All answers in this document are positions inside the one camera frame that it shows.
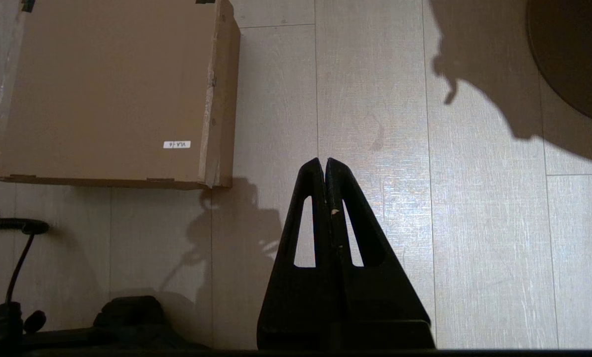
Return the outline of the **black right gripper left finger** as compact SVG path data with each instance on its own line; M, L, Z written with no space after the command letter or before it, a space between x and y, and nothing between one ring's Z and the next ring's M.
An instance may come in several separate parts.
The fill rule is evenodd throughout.
M314 267L295 265L299 230L310 198ZM274 266L257 322L260 350L329 350L341 318L341 289L334 267L330 212L320 160L303 164L283 226Z

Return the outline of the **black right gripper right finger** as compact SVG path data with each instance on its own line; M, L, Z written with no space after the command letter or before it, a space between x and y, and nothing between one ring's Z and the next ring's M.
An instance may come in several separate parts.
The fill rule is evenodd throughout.
M348 165L329 158L325 183L342 307L348 318L430 323Z

